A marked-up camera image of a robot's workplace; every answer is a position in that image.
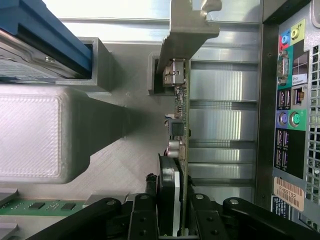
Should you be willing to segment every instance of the metal bracket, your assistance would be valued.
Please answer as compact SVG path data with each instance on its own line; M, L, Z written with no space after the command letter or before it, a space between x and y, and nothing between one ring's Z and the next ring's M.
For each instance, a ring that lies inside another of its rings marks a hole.
M206 17L221 10L221 0L202 0L201 10L193 10L191 0L171 0L170 4L170 33L162 42L157 74L162 74L172 59L189 60L207 39L220 32L219 25L207 22Z

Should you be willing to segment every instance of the barcode label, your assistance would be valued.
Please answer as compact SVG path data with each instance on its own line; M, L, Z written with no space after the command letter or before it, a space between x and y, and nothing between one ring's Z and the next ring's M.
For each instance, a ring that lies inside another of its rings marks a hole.
M276 177L276 183L281 185L282 187L288 189L289 191L294 192L295 194L299 194L300 196L303 196L303 194L302 194L303 190L298 186L295 186L295 185L293 185L285 180L282 180L281 178L278 178L278 177Z
M274 178L273 193L287 204L303 212L305 209L305 192L279 177Z

